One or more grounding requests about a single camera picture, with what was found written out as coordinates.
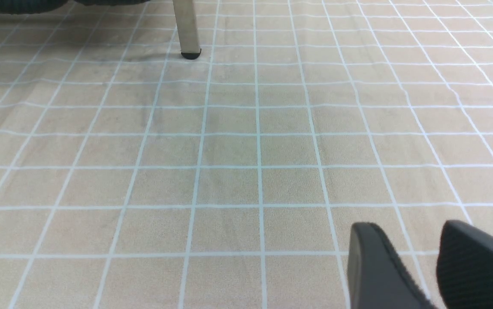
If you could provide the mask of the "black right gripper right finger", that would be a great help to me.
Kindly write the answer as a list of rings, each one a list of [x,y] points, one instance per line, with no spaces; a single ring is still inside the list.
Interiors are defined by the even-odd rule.
[[[448,309],[493,309],[493,236],[464,221],[446,221],[436,277]]]

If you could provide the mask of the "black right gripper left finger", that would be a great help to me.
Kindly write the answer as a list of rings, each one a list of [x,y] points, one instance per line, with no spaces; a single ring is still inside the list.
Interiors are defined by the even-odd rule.
[[[353,309],[434,309],[376,223],[351,226],[348,287]]]

